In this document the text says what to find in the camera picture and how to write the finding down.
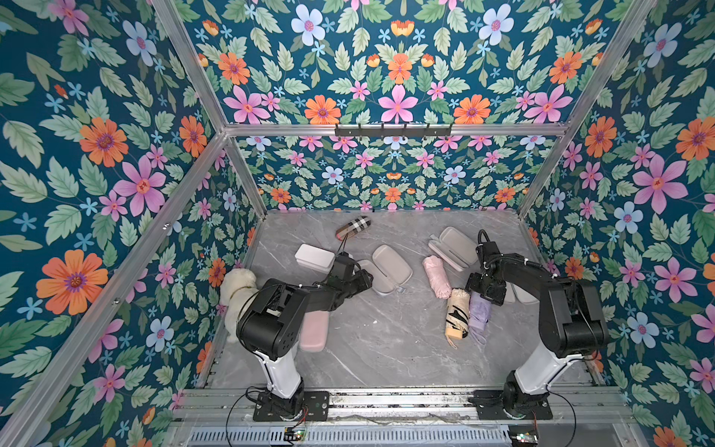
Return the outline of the beige black striped umbrella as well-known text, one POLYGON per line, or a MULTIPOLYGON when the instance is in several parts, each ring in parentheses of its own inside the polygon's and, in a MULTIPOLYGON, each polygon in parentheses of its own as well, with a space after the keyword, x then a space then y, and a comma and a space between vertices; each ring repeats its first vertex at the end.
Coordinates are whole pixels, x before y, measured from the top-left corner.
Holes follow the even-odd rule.
POLYGON ((457 348, 458 341, 469 335, 469 302, 470 294, 467 291, 452 289, 448 299, 444 333, 448 344, 453 349, 457 348))

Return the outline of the cream plush teddy bear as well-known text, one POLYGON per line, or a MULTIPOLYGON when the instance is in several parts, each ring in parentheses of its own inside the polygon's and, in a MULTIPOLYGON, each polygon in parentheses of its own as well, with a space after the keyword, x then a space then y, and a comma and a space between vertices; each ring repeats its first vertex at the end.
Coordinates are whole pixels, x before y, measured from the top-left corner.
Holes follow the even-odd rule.
POLYGON ((227 342, 238 342, 238 321, 257 291, 256 276, 251 270, 234 268, 225 275, 220 287, 220 305, 225 308, 223 326, 227 342))

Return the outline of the pink folded umbrella upper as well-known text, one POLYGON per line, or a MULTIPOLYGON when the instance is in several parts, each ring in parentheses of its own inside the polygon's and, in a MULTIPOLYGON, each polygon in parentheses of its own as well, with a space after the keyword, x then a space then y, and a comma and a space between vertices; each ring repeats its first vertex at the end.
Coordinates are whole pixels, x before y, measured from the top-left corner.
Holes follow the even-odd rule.
POLYGON ((452 294, 444 264, 438 256, 428 256, 423 260, 424 270, 431 290, 439 299, 449 299, 452 294))

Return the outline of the open grey case centre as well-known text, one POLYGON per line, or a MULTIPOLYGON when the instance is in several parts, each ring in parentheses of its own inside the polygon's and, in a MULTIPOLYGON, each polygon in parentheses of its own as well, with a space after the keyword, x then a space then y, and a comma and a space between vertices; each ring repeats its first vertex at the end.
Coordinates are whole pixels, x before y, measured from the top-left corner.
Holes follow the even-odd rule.
POLYGON ((406 260, 387 244, 378 247, 370 259, 359 260, 359 266, 372 275, 372 289, 382 296, 403 292, 413 276, 406 260))

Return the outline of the white ventilation grille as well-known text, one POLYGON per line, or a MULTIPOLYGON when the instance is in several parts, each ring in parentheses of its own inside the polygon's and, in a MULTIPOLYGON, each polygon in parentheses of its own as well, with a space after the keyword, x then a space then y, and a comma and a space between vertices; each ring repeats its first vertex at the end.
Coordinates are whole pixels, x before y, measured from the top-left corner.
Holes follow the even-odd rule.
POLYGON ((195 428, 186 446, 510 446, 508 428, 465 426, 254 426, 195 428))

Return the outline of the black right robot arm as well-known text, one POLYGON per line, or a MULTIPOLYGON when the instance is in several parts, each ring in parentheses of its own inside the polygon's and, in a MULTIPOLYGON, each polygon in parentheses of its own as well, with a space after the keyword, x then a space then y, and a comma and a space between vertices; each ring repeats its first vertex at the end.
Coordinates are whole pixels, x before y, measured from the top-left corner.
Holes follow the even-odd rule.
POLYGON ((517 253, 501 253, 485 230, 478 232, 476 255, 482 270, 472 273, 467 291, 491 305, 504 305, 508 286, 536 299, 540 342, 521 367, 509 373, 501 392, 503 406, 542 404, 549 387, 575 361, 610 342, 595 285, 561 277, 517 253))

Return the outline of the metal hook rail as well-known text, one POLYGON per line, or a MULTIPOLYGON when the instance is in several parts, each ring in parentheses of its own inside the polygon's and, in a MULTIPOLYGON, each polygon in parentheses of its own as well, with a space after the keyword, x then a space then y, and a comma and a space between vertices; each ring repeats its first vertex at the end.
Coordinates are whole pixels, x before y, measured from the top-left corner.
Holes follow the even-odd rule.
POLYGON ((423 139, 427 137, 446 137, 452 134, 451 125, 336 125, 333 128, 336 137, 365 137, 370 139, 384 137, 406 137, 408 139, 423 139))

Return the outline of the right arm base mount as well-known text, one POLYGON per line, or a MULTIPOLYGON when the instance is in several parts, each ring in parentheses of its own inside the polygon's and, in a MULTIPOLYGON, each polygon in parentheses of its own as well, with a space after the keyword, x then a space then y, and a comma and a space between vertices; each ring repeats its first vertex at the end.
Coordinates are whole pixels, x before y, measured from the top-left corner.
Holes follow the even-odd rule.
POLYGON ((502 390, 475 390, 468 401, 481 420, 536 418, 540 421, 553 418, 548 397, 547 393, 525 394, 515 384, 507 383, 502 390))

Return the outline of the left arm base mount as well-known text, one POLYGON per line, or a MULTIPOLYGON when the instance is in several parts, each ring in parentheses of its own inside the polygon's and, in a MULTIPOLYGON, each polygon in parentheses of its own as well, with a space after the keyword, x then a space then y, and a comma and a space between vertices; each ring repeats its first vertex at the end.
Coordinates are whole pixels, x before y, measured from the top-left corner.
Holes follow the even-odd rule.
POLYGON ((269 391, 261 391, 253 413, 254 422, 325 422, 331 404, 328 391, 305 391, 298 387, 292 398, 279 398, 269 391))

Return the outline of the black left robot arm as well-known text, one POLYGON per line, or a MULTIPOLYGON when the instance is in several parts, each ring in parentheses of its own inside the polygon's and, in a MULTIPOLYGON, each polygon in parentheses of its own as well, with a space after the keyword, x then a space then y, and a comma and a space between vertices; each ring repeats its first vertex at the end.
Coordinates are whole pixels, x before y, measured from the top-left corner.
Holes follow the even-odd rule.
POLYGON ((294 347, 309 312, 333 312, 344 301, 372 288, 374 276, 348 253, 339 253, 330 272, 312 284, 268 279, 251 296, 238 318, 238 342, 262 361, 267 390, 293 399, 303 386, 294 363, 294 347))

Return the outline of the open pink-edged grey case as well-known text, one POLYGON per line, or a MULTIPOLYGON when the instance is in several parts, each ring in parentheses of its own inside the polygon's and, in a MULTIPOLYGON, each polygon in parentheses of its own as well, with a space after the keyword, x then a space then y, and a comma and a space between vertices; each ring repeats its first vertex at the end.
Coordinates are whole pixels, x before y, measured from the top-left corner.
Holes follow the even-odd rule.
POLYGON ((478 244, 453 226, 447 226, 439 236, 431 235, 428 247, 456 272, 474 266, 478 260, 478 244))

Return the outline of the lilac folded umbrella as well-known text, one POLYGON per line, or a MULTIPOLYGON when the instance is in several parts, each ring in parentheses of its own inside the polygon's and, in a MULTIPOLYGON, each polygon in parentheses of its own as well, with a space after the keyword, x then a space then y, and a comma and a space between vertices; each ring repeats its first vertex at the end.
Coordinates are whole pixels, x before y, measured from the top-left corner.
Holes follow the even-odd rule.
POLYGON ((477 292, 471 292, 469 301, 468 333, 471 338, 484 346, 486 328, 491 318, 492 303, 477 292))

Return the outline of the closed white umbrella case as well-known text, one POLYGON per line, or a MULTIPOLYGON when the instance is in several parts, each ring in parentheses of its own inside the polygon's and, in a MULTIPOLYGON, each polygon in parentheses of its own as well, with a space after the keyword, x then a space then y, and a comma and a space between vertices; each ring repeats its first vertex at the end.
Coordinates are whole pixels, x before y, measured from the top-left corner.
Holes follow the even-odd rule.
POLYGON ((335 253, 304 243, 296 251, 294 258, 299 266, 329 274, 333 267, 335 253))

